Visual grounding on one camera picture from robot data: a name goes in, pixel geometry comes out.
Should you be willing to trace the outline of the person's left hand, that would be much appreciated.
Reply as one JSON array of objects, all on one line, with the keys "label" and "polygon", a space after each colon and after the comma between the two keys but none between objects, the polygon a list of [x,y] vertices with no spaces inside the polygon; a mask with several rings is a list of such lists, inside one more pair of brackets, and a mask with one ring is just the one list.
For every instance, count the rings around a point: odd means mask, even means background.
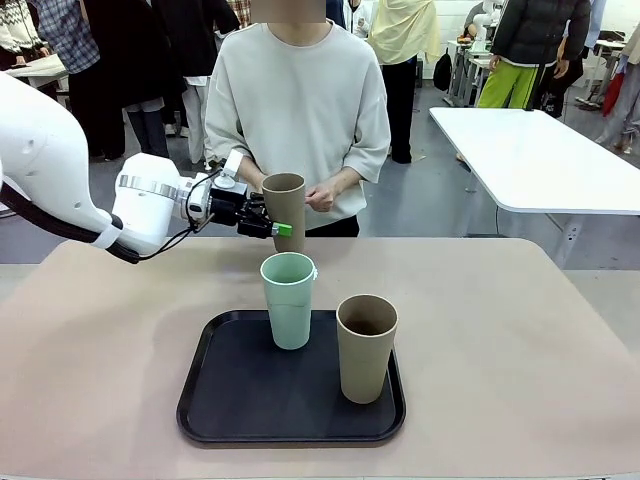
[{"label": "person's left hand", "polygon": [[332,181],[320,183],[305,194],[305,204],[320,213],[329,212],[335,202],[336,187]]}]

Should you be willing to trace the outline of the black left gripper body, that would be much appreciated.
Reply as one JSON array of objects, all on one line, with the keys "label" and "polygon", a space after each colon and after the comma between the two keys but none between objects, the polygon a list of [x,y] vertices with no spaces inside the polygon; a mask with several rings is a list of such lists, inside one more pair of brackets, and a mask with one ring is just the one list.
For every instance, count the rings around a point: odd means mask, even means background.
[{"label": "black left gripper body", "polygon": [[244,183],[236,183],[230,189],[213,184],[209,191],[210,221],[221,225],[236,225],[247,201],[247,190]]}]

